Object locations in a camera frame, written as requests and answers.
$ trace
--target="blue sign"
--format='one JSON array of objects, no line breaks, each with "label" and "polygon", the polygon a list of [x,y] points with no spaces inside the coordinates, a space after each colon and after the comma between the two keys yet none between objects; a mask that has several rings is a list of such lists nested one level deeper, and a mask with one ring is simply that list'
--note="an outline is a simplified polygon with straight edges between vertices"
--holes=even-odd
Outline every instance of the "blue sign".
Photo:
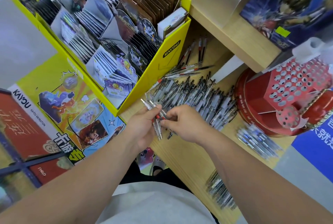
[{"label": "blue sign", "polygon": [[292,146],[333,183],[333,116],[297,136]]}]

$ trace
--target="yellow-green sticker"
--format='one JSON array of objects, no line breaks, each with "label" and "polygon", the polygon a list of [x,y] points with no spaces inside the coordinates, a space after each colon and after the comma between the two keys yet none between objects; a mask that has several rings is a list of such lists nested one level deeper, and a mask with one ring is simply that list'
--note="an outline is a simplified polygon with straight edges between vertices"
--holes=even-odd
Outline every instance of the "yellow-green sticker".
[{"label": "yellow-green sticker", "polygon": [[287,37],[290,34],[290,31],[285,30],[281,26],[277,27],[275,30],[277,34],[280,34],[282,37]]}]

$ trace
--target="person's left hand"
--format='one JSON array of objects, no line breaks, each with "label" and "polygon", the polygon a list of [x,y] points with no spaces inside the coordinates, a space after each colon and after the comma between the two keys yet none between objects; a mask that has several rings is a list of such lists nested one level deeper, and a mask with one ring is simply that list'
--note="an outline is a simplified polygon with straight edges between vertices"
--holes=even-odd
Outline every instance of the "person's left hand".
[{"label": "person's left hand", "polygon": [[136,144],[138,153],[144,151],[153,141],[155,130],[152,125],[152,119],[161,111],[162,106],[159,104],[152,110],[146,107],[139,110],[128,121],[124,132],[127,137],[131,138]]}]

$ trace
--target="yellow box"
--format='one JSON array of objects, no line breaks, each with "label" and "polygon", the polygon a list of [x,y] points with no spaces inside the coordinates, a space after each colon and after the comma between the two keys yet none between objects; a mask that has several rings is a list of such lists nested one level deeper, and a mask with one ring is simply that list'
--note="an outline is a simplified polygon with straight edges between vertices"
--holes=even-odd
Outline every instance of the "yellow box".
[{"label": "yellow box", "polygon": [[[35,24],[35,26],[55,47],[55,49],[60,54],[64,54],[67,57],[67,61],[76,73],[85,81],[85,83],[92,89],[95,95],[105,104],[114,116],[118,116],[124,112],[134,101],[148,91],[158,79],[160,79],[177,64],[191,22],[191,19],[187,18],[186,22],[180,28],[163,41],[161,47],[157,51],[147,69],[144,71],[141,78],[136,83],[133,90],[127,96],[120,108],[117,109],[102,93],[102,87],[87,73],[84,63],[54,34],[49,25],[38,14],[34,17],[19,2],[19,0],[12,1],[28,17],[28,19]],[[186,11],[189,11],[191,0],[181,0],[181,6]]]}]

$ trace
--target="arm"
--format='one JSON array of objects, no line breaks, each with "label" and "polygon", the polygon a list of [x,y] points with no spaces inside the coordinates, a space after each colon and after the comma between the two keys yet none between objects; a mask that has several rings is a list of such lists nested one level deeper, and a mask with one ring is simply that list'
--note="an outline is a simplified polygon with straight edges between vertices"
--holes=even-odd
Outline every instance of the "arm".
[{"label": "arm", "polygon": [[248,223],[333,223],[333,215],[303,191],[210,127],[189,106],[161,121],[184,140],[202,146]]},{"label": "arm", "polygon": [[95,223],[137,154],[155,135],[160,107],[140,110],[117,137],[0,215],[0,223]]}]

